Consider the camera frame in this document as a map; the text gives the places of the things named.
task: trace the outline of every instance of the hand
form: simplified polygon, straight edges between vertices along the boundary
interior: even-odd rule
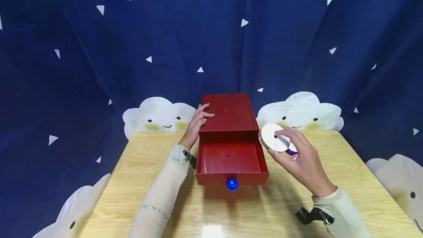
[[[315,197],[325,197],[334,193],[337,187],[333,185],[323,170],[322,163],[314,148],[301,132],[290,127],[282,126],[275,135],[283,135],[297,148],[298,154],[290,159],[283,157],[279,152],[268,150],[273,159],[292,174],[295,179],[311,191]]]
[[[198,105],[198,108],[195,111],[194,116],[192,117],[192,120],[188,124],[187,130],[185,131],[184,136],[182,137],[181,141],[179,141],[180,145],[183,145],[189,150],[191,150],[191,147],[194,145],[195,141],[197,141],[200,127],[203,126],[207,121],[206,118],[214,117],[214,114],[203,111],[205,108],[208,108],[208,107],[209,107],[209,103],[204,105],[201,105],[201,104]]]

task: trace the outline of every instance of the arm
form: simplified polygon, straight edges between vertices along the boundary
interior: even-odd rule
[[[283,135],[297,148],[298,154],[290,159],[278,152],[268,150],[273,159],[285,168],[295,179],[313,194],[314,207],[321,209],[334,218],[326,225],[328,233],[334,238],[372,238],[365,227],[360,212],[342,188],[337,188],[323,170],[317,150],[304,135],[290,127],[283,127],[275,135]]]
[[[332,237],[374,237],[367,227],[365,227],[360,212],[342,188],[338,188],[329,196],[322,198],[312,197],[312,199],[314,201],[314,207],[325,211],[335,219],[333,224],[326,225],[326,229]]]
[[[189,152],[198,138],[198,131],[214,114],[203,110],[209,104],[198,105],[179,144],[170,149],[164,166],[142,201],[128,238],[158,238],[162,236],[172,213],[179,188],[187,177],[189,164],[183,151]]]

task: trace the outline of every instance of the smile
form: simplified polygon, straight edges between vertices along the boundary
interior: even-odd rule
[[[414,219],[414,221],[416,222],[416,225],[417,225],[418,229],[420,230],[420,232],[423,232],[422,228],[420,228],[420,225],[419,225],[419,223],[417,222],[417,219]]]

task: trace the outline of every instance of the blue curtain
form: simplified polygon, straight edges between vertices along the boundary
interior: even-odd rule
[[[306,91],[342,109],[364,161],[423,165],[422,16],[423,0],[0,0],[0,232],[59,221],[152,97],[243,92],[257,115]]]

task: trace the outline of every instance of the blue knob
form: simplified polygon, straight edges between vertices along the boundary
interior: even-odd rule
[[[230,191],[235,191],[238,188],[237,180],[234,178],[229,178],[228,180],[226,180],[226,187]]]

